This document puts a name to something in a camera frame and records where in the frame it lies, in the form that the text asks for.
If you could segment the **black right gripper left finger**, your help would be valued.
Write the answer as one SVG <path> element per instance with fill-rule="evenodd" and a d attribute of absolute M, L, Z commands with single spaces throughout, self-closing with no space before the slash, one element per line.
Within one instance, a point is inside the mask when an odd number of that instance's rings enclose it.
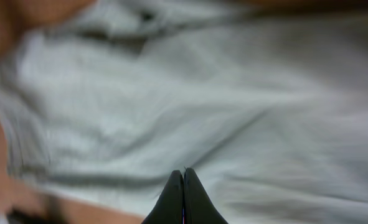
<path fill-rule="evenodd" d="M 183 178 L 172 171 L 158 201 L 142 224 L 183 224 Z"/>

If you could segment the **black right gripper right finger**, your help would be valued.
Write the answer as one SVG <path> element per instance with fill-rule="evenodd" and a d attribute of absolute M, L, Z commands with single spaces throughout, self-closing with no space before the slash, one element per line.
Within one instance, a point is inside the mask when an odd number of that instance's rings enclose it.
<path fill-rule="evenodd" d="M 186 224 L 228 224 L 192 168 L 184 173 L 184 221 Z"/>

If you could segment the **khaki shorts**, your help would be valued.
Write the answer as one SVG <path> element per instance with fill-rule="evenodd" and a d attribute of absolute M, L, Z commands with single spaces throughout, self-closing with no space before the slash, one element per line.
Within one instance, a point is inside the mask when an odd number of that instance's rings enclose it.
<path fill-rule="evenodd" d="M 0 58 L 9 173 L 147 215 L 193 168 L 229 223 L 368 223 L 368 9 L 98 1 Z"/>

